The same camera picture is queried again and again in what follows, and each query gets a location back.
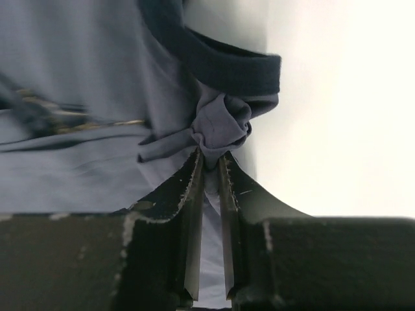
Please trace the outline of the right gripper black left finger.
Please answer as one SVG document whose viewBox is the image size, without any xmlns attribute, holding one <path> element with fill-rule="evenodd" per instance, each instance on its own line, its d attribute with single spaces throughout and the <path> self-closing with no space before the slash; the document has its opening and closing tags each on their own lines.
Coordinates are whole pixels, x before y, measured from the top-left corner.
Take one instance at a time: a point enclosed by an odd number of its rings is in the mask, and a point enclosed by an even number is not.
<svg viewBox="0 0 415 311">
<path fill-rule="evenodd" d="M 116 301 L 196 301 L 199 292 L 203 156 L 183 166 L 125 215 Z"/>
</svg>

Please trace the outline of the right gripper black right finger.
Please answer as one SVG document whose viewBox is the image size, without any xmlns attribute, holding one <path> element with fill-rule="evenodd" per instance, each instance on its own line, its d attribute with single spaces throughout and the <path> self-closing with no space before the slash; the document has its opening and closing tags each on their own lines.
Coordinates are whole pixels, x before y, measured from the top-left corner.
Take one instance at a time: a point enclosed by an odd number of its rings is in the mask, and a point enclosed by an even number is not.
<svg viewBox="0 0 415 311">
<path fill-rule="evenodd" d="M 264 300 L 274 289 L 267 222 L 307 214 L 265 190 L 229 152 L 219 159 L 218 170 L 226 297 Z"/>
</svg>

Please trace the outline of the blue tank top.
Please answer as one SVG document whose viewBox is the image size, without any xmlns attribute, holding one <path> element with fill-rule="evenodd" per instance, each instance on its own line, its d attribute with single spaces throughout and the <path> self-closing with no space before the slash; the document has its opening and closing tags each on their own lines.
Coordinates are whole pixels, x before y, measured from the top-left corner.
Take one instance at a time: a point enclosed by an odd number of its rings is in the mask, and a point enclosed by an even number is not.
<svg viewBox="0 0 415 311">
<path fill-rule="evenodd" d="M 281 57 L 183 1 L 1 2 L 1 309 L 226 306 L 218 162 L 278 105 Z M 203 156 L 196 301 L 116 301 L 126 212 Z"/>
</svg>

